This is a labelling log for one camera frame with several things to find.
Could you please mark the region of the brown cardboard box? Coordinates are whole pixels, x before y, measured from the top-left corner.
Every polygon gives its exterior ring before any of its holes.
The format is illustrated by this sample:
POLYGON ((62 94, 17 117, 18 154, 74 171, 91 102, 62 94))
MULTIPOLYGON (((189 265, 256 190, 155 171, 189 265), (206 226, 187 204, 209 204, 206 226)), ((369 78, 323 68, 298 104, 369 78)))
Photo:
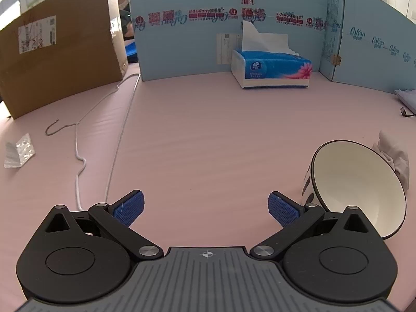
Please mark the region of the brown cardboard box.
POLYGON ((14 119, 127 69, 118 0, 46 0, 1 30, 1 98, 14 119))

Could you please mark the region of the blue cardboard panel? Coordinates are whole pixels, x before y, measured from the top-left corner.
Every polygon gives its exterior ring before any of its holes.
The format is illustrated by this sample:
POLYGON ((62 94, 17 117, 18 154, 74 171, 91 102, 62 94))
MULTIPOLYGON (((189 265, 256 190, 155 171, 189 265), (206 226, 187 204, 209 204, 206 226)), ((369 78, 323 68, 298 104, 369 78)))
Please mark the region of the blue cardboard panel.
POLYGON ((328 0, 319 71, 393 93, 415 88, 415 24, 382 0, 328 0))
POLYGON ((130 0, 142 79, 217 73, 231 68, 244 22, 288 36, 288 46, 318 71, 327 0, 130 0))

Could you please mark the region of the clear plastic wrapper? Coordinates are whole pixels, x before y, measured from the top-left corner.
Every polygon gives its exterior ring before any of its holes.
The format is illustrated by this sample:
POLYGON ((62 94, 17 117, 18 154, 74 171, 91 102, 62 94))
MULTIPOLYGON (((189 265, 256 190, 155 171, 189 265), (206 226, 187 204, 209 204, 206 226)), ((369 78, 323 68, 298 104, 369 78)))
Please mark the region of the clear plastic wrapper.
POLYGON ((29 133, 24 134, 16 143, 6 143, 4 168, 21 168, 35 155, 29 133))

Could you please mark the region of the left blue cardboard panel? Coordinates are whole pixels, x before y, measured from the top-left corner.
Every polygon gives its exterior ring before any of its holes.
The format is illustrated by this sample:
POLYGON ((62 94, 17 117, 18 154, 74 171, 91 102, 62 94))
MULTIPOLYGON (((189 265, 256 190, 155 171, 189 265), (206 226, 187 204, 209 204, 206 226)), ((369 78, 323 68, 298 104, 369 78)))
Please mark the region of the left blue cardboard panel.
POLYGON ((231 68, 244 22, 288 36, 288 46, 318 71, 327 0, 130 0, 142 79, 217 73, 231 68))

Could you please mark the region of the blue tissue box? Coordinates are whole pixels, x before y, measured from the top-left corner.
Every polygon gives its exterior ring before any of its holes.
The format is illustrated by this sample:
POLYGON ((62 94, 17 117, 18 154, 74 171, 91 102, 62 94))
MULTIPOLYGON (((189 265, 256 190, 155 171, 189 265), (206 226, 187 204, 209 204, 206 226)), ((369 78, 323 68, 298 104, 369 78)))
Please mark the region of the blue tissue box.
POLYGON ((290 49, 287 34, 261 33, 243 21, 240 50, 233 50, 231 72, 244 88, 308 87, 312 62, 290 49))

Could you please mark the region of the person in dark jacket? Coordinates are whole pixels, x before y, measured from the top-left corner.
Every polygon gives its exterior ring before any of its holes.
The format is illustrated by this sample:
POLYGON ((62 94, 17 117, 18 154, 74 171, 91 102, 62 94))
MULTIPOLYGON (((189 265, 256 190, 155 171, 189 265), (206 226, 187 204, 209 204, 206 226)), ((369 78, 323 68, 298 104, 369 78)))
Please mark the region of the person in dark jacket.
POLYGON ((134 38, 134 30, 131 22, 129 0, 118 0, 118 2, 124 40, 132 40, 134 38))

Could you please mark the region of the right blue cardboard panel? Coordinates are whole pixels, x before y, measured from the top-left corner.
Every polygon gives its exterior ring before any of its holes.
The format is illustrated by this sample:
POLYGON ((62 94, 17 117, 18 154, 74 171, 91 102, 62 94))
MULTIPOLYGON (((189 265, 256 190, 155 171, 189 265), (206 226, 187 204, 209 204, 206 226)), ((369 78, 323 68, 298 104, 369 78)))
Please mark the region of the right blue cardboard panel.
POLYGON ((415 24, 382 0, 328 0, 319 71, 393 93, 415 88, 415 24))

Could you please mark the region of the white bowl black rim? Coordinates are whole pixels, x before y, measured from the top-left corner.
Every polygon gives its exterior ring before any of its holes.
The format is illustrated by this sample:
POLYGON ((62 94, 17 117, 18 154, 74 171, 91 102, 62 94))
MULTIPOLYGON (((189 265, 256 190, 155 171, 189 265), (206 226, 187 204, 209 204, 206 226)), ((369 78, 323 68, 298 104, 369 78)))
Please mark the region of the white bowl black rim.
POLYGON ((330 141, 315 151, 301 203, 333 213, 356 206, 383 239, 400 230, 407 212, 405 190, 393 168, 374 150, 348 140, 330 141))

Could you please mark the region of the lavender pillow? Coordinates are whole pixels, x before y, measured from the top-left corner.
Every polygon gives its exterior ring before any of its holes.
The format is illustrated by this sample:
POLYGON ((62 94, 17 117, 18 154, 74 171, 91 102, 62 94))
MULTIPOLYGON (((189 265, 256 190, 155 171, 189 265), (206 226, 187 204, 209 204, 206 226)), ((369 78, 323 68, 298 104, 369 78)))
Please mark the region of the lavender pillow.
POLYGON ((403 105, 408 108, 412 113, 416 112, 416 90, 407 89, 395 91, 395 95, 403 103, 403 105))

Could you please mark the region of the beige cleaning cloth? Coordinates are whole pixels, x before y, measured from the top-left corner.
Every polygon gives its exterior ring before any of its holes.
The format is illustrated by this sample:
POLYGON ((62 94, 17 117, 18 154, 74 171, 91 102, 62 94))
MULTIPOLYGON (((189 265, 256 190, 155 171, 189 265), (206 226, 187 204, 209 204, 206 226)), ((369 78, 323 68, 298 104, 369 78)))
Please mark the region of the beige cleaning cloth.
POLYGON ((372 149, 393 168, 405 192, 410 187, 410 160, 407 151, 388 133, 381 130, 372 149))

